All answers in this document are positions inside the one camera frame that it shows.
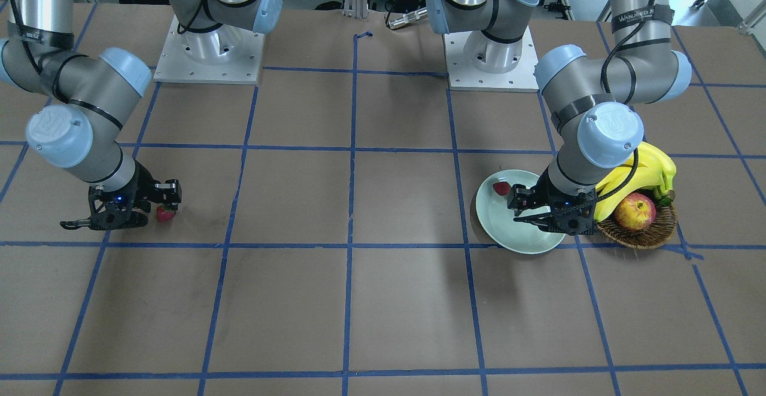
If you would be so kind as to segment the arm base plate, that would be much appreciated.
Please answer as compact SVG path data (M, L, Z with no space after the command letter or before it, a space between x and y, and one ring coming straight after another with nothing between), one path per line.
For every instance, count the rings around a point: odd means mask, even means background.
M443 35L449 88L459 91L536 93L538 63L531 30L511 44L490 41L481 31Z
M157 61L160 83L257 85L265 35L222 25L210 33L178 33L177 17Z

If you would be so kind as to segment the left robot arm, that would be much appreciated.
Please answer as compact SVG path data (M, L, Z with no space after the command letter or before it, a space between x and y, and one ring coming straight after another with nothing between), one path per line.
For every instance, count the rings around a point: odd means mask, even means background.
M511 71L539 0L426 0L435 33L469 32L473 66ZM507 205L515 221L539 230L592 233L595 186L634 154L644 138L630 107L678 97L691 82L687 56L673 50L668 0L610 0L615 46L592 60L580 47L556 47L534 67L538 88L563 146L533 187L515 184Z

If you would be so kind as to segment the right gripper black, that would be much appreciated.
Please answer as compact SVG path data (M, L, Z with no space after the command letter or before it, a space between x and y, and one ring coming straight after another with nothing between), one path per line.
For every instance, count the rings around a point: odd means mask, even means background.
M183 201L182 193L178 179L157 181L148 169L137 163L134 174L123 188L115 191L94 186L89 188L87 228L107 231L145 227L151 203L177 211Z

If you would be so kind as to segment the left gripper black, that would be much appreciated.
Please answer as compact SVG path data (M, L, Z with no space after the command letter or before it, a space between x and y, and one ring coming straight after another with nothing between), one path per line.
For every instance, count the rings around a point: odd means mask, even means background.
M514 221L529 223L548 233L594 234L595 183L572 179L560 168L547 169L537 183L510 184L506 206Z

